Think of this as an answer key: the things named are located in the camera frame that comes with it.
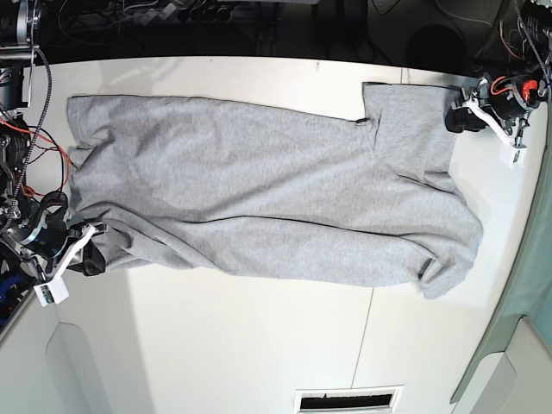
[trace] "screw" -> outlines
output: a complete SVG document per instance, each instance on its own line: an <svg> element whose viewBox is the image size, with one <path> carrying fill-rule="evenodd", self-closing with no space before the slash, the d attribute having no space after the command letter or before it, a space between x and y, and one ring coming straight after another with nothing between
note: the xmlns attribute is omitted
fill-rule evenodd
<svg viewBox="0 0 552 414"><path fill-rule="evenodd" d="M9 135L0 135L0 147L7 147L9 144Z"/></svg>

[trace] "white plastic part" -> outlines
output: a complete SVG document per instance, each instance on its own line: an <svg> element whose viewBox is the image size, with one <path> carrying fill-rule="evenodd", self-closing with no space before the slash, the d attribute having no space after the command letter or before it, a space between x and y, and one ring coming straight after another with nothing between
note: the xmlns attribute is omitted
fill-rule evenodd
<svg viewBox="0 0 552 414"><path fill-rule="evenodd" d="M87 226L83 229L83 236L74 242L63 255L59 265L54 270L53 277L50 281L43 283L41 285L36 285L34 291L36 292L36 297L41 303L42 307L47 306L48 304L60 304L67 298L69 298L69 291L67 286L61 276L64 271L71 263L71 260L75 255L86 246L86 243L90 241L96 228L94 226Z"/></svg>
<svg viewBox="0 0 552 414"><path fill-rule="evenodd" d="M526 154L527 147L525 145L521 145L519 147L515 147L513 145L501 145L499 158L500 161L510 167L524 166Z"/></svg>
<svg viewBox="0 0 552 414"><path fill-rule="evenodd" d="M471 96L464 104L475 116L486 123L502 142L499 152L499 159L509 167L524 166L527 147L521 145L516 147L514 140L500 127L499 123L492 116L480 108L476 97Z"/></svg>

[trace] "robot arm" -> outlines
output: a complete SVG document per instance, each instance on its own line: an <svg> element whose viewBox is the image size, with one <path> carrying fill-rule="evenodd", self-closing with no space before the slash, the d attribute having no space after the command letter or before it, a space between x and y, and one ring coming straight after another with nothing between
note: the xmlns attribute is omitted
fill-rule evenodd
<svg viewBox="0 0 552 414"><path fill-rule="evenodd" d="M32 78L39 55L47 66L38 45L40 20L38 0L0 0L0 259L7 267L0 274L0 325L6 319L2 297L20 298L34 285L42 305L57 304L68 296L61 278L67 268L85 275L105 271L91 240L104 226L68 225L68 200L61 188L40 201L25 190L30 153L47 110L46 103L35 132L18 111L30 104L31 82L23 92L23 69L29 67ZM9 304L11 310L16 303Z"/></svg>
<svg viewBox="0 0 552 414"><path fill-rule="evenodd" d="M530 113L552 98L552 13L530 2L521 10L515 2L512 5L524 42L530 45L524 67L495 79L486 74L477 86L462 88L445 116L451 132L477 132L488 126L501 141L499 158L510 167L524 164L523 135Z"/></svg>

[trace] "gray t-shirt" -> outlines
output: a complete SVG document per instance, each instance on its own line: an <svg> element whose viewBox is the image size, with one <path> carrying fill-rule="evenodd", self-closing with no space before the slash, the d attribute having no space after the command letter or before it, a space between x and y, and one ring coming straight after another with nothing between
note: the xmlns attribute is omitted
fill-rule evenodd
<svg viewBox="0 0 552 414"><path fill-rule="evenodd" d="M450 178L451 91L365 85L350 122L186 97L72 97L71 208L148 262L363 286L463 281L482 228Z"/></svg>

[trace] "orange cable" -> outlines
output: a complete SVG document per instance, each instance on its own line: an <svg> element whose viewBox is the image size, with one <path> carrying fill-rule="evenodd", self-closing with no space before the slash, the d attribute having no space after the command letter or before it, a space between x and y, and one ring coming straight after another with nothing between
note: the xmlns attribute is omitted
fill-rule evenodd
<svg viewBox="0 0 552 414"><path fill-rule="evenodd" d="M502 22L500 22L499 34L500 34L500 40L502 41L502 44L504 45L504 47L506 48L506 50L508 51L508 53L509 53L511 56L513 56L514 58L516 58L517 60L525 60L524 58L522 58L522 57L519 56L518 54L515 54L515 53L511 50L510 45L508 45L508 43L506 43L506 41L504 40L504 37L503 37L503 35L502 35Z"/></svg>
<svg viewBox="0 0 552 414"><path fill-rule="evenodd" d="M66 166L67 166L67 174L66 174L65 179L63 180L63 185L61 187L58 187L54 191L60 191L67 184L67 181L69 180L69 167L70 167L70 165L66 163ZM22 185L22 191L23 191L23 195L26 196L26 197L34 197L34 196L44 197L46 195L46 194L41 194L39 192L36 192L33 189L33 187L31 187L30 185Z"/></svg>
<svg viewBox="0 0 552 414"><path fill-rule="evenodd" d="M508 85L505 88L501 89L500 91L495 91L494 87L498 82L500 82L502 79L505 79L506 76L499 76L498 78L494 79L494 81L491 83L491 95L499 95L502 92L506 92L511 89L511 87Z"/></svg>
<svg viewBox="0 0 552 414"><path fill-rule="evenodd" d="M0 119L0 123L1 123L2 125L5 125L5 126L8 127L8 128L11 128L11 129L15 130L15 131L23 132L23 133L26 133L26 134L34 134L34 132L31 131L31 130L29 130L29 129L23 129L23 128L15 127L15 126L11 125L10 123L5 122L3 119ZM44 135L38 134L38 136L39 136L39 138L41 138L42 140L48 142L49 144L55 145L55 144L53 143L53 141L48 140L48 138L46 138ZM61 155L62 155L63 158L66 160L66 162L72 164L72 161L71 161L71 159L69 158L69 155L67 155L67 153L63 150L63 148L62 148L62 147L57 147L57 148L58 148L58 150L61 152Z"/></svg>

